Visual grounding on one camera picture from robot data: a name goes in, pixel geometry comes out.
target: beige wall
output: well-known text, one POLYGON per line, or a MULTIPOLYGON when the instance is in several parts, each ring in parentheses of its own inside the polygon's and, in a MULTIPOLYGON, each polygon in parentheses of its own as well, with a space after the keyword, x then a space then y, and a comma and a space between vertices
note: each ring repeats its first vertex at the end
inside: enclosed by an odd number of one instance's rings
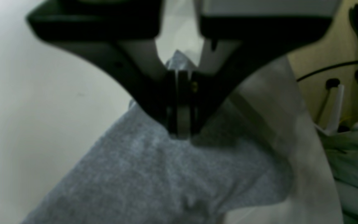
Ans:
MULTIPOLYGON (((358 60, 358 41, 348 18, 348 10, 355 3, 358 3, 358 0, 342 0, 341 7, 325 37, 317 43, 288 54, 296 77, 326 66, 358 60)), ((325 81, 329 78, 339 78, 345 85, 342 117, 358 115, 358 84, 353 78, 357 69, 358 65, 337 68, 300 82, 301 92, 314 120, 327 94, 325 81)), ((332 93, 320 122, 322 126, 327 123, 336 90, 332 93)))

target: black cable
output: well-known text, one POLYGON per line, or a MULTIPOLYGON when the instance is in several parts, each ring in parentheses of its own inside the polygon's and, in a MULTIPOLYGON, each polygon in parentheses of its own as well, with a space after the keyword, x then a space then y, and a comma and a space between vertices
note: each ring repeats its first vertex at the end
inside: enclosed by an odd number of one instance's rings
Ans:
POLYGON ((348 61, 348 62, 344 62, 344 63, 341 63, 341 64, 336 64, 336 65, 331 65, 331 66, 328 66, 328 67, 325 67, 325 68, 322 68, 322 69, 319 69, 317 71, 314 71, 314 72, 311 72, 307 75, 304 75, 300 78, 298 78, 296 81, 297 82, 300 82, 306 78, 309 78, 317 73, 320 73, 320 72, 324 72, 324 71, 327 71, 327 70, 331 70, 331 69, 334 69, 334 68, 339 68, 339 67, 343 67, 343 66, 348 66, 348 65, 357 65, 358 64, 358 61, 348 61))

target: white wall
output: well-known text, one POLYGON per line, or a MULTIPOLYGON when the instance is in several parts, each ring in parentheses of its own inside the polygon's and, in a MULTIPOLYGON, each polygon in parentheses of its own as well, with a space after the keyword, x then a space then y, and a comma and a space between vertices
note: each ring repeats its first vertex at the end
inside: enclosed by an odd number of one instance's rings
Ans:
MULTIPOLYGON (((0 0, 0 224, 19 223, 130 99, 99 69, 35 39, 24 16, 40 2, 0 0)), ((168 1, 163 61, 180 49, 198 62, 191 9, 189 0, 168 1)))

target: green fabric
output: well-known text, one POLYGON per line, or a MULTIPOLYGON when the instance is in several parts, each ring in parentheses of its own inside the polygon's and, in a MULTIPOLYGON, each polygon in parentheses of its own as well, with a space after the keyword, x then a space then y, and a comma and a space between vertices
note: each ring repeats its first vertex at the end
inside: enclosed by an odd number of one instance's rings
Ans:
POLYGON ((358 188, 358 151, 335 149, 325 151, 335 179, 358 188))
POLYGON ((320 138, 324 149, 358 150, 358 131, 320 138))

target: gray fabric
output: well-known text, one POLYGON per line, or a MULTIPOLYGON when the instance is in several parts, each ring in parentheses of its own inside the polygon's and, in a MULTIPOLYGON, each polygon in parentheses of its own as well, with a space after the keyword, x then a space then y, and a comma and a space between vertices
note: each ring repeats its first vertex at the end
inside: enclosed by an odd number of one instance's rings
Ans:
POLYGON ((168 70, 196 70, 196 66, 190 61, 190 59, 182 52, 176 50, 170 60, 165 63, 165 67, 168 70))
POLYGON ((247 124, 227 101, 192 141, 171 140, 134 104, 23 224, 214 224, 278 203, 290 166, 247 124))

